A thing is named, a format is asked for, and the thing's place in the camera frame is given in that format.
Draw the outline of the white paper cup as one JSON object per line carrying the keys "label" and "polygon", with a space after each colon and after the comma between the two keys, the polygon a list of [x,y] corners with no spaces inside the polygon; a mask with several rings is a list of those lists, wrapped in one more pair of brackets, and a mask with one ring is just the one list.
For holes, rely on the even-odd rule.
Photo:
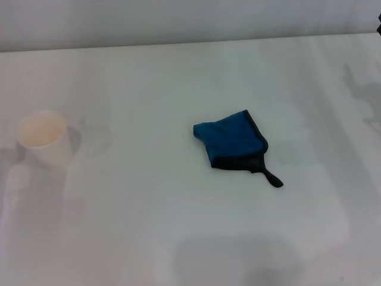
{"label": "white paper cup", "polygon": [[54,110],[25,117],[18,126],[18,143],[48,166],[65,168],[73,157],[66,119]]}

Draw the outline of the blue rag with black trim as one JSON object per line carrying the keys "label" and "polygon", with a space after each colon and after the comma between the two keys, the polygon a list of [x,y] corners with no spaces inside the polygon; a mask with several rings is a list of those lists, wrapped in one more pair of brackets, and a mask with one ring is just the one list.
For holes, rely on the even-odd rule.
{"label": "blue rag with black trim", "polygon": [[193,135],[204,144],[212,168],[262,173],[273,187],[283,186],[266,168],[268,142],[248,110],[194,125]]}

